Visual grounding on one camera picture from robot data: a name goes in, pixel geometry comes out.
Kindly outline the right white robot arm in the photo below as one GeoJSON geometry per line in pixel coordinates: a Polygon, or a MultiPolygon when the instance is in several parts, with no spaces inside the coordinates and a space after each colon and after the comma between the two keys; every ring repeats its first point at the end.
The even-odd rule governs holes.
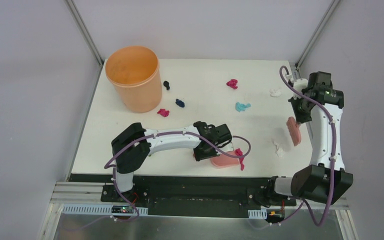
{"type": "Polygon", "coordinates": [[[318,71],[309,79],[287,80],[285,67],[279,70],[281,79],[294,95],[288,102],[293,117],[287,120],[292,142],[302,139],[300,126],[306,125],[311,143],[309,165],[293,177],[273,177],[271,187],[264,190],[264,200],[276,205],[284,196],[334,204],[352,186],[353,174],[346,172],[340,145],[340,124],[345,105],[344,93],[335,90],[332,75],[318,71]]]}

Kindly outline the dark blue paper scrap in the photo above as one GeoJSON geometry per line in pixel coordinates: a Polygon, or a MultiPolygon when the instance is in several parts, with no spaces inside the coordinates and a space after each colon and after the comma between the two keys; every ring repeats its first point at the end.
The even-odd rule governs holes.
{"type": "Polygon", "coordinates": [[[175,100],[175,104],[177,106],[179,106],[180,108],[184,108],[185,107],[185,103],[182,100],[178,99],[178,98],[175,100]]]}

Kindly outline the cyan paper scrap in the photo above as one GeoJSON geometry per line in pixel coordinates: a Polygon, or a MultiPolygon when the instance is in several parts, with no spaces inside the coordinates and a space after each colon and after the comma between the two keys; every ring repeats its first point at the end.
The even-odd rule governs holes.
{"type": "Polygon", "coordinates": [[[244,112],[249,107],[251,107],[250,103],[244,104],[244,103],[236,102],[236,104],[235,104],[235,110],[237,112],[244,112]]]}

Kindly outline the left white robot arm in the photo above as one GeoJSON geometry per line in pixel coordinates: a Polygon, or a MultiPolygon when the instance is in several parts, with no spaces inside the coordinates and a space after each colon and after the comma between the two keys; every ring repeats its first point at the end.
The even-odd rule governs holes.
{"type": "Polygon", "coordinates": [[[145,129],[135,122],[111,141],[115,163],[113,195],[127,202],[133,195],[134,172],[145,159],[157,152],[173,149],[192,149],[197,162],[233,154],[233,136],[226,124],[214,126],[203,121],[168,130],[145,129]]]}

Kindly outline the white paper scrap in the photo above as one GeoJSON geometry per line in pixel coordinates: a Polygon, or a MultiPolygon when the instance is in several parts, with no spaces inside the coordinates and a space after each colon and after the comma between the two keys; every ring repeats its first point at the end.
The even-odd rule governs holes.
{"type": "Polygon", "coordinates": [[[282,95],[282,90],[280,88],[272,88],[269,90],[270,96],[273,98],[278,98],[282,95]]]}
{"type": "Polygon", "coordinates": [[[276,153],[277,157],[283,158],[285,155],[285,151],[282,148],[281,144],[276,142],[276,141],[273,141],[273,145],[275,146],[275,153],[276,153]]]}

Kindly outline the pink hand brush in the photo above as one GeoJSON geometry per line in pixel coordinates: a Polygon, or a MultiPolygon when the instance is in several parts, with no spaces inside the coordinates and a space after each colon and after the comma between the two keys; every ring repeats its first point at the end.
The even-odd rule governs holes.
{"type": "Polygon", "coordinates": [[[286,126],[292,140],[293,146],[298,146],[302,141],[302,135],[300,131],[300,124],[297,123],[293,116],[290,116],[286,121],[286,126]]]}

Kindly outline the black paper scrap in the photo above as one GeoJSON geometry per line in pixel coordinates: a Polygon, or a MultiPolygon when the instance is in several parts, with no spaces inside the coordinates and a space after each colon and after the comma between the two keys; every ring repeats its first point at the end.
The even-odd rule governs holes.
{"type": "Polygon", "coordinates": [[[166,81],[166,80],[163,82],[163,86],[166,88],[167,91],[169,91],[170,88],[171,88],[170,87],[170,83],[168,81],[166,81]]]}

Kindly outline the orange plastic bucket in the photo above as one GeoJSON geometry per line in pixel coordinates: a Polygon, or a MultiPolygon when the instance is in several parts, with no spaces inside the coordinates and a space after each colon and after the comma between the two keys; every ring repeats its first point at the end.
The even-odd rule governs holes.
{"type": "Polygon", "coordinates": [[[130,111],[146,113],[160,104],[160,62],[151,49],[138,45],[121,48],[107,59],[104,68],[107,79],[130,111]]]}

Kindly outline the magenta paper scrap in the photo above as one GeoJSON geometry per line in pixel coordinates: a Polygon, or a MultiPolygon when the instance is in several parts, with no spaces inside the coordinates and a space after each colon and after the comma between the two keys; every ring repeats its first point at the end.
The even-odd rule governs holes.
{"type": "Polygon", "coordinates": [[[240,165],[240,170],[243,171],[244,168],[245,168],[245,165],[244,165],[244,163],[243,163],[243,161],[244,161],[243,155],[244,155],[244,154],[243,154],[243,152],[242,152],[242,150],[241,150],[240,148],[236,148],[236,149],[234,150],[234,153],[235,153],[236,156],[239,157],[239,158],[238,158],[238,162],[239,162],[239,165],[240,165]]]}
{"type": "Polygon", "coordinates": [[[157,111],[157,114],[159,114],[160,116],[166,118],[170,115],[170,111],[165,109],[165,108],[160,108],[158,111],[157,111]]]}
{"type": "Polygon", "coordinates": [[[238,80],[237,79],[230,79],[226,85],[234,90],[236,90],[238,88],[238,80]]]}

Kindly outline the pink plastic dustpan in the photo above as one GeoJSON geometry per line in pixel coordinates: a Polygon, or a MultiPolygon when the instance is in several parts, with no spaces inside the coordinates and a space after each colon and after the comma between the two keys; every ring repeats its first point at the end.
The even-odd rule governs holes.
{"type": "Polygon", "coordinates": [[[230,157],[225,154],[221,154],[219,156],[212,157],[210,159],[211,164],[216,168],[228,168],[234,166],[240,166],[240,170],[243,171],[245,165],[243,164],[243,158],[238,158],[243,155],[243,152],[240,148],[237,148],[232,151],[227,152],[229,155],[235,156],[230,157]]]}

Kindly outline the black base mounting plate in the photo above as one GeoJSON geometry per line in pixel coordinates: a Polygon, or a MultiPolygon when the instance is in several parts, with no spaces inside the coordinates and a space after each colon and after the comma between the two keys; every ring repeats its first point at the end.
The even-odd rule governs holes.
{"type": "Polygon", "coordinates": [[[149,215],[246,218],[262,207],[295,207],[294,199],[267,199],[268,177],[133,177],[132,190],[123,194],[149,215]]]}

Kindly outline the magenta paper scrap top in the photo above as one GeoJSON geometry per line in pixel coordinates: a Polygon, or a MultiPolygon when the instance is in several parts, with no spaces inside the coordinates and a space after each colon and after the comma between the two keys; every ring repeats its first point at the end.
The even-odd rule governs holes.
{"type": "Polygon", "coordinates": [[[234,90],[236,90],[238,88],[238,80],[237,79],[230,79],[226,85],[234,90]]]}

